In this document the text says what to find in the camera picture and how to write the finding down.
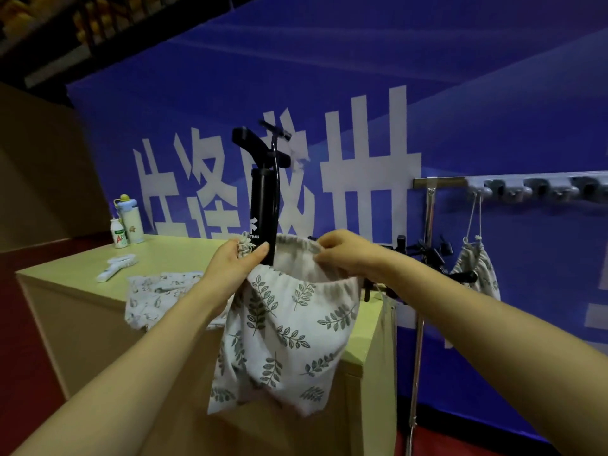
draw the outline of black hand pump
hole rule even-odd
[[[262,264],[274,262],[277,241],[278,206],[281,200],[279,168],[289,168],[291,157],[277,150],[277,140],[291,139],[291,134],[261,120],[260,124],[272,133],[270,149],[253,131],[244,126],[232,130],[232,142],[245,149],[253,157],[257,168],[251,170],[251,210],[249,221],[251,242],[259,246],[265,241],[270,250]]]

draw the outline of brown wall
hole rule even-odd
[[[0,252],[109,228],[72,109],[0,83]]]

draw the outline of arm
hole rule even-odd
[[[238,260],[236,241],[222,245],[201,281],[13,455],[136,454],[202,331],[267,252],[264,244]]]
[[[608,453],[608,358],[537,317],[346,230],[318,262],[386,283],[564,455]]]

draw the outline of clothes rack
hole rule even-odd
[[[550,199],[558,202],[581,199],[608,203],[608,171],[424,177],[414,179],[412,187],[426,189],[423,240],[428,247],[432,246],[437,189],[467,188],[470,193],[482,196],[484,200],[496,199],[509,203],[522,202],[530,198]],[[407,438],[406,456],[412,456],[413,450],[423,340],[424,318],[416,313],[416,351],[410,402],[410,433]]]

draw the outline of forearm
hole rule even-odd
[[[563,454],[608,451],[608,359],[530,314],[406,256],[386,254],[385,283]]]
[[[127,456],[138,452],[212,317],[204,282],[80,390],[15,455]]]

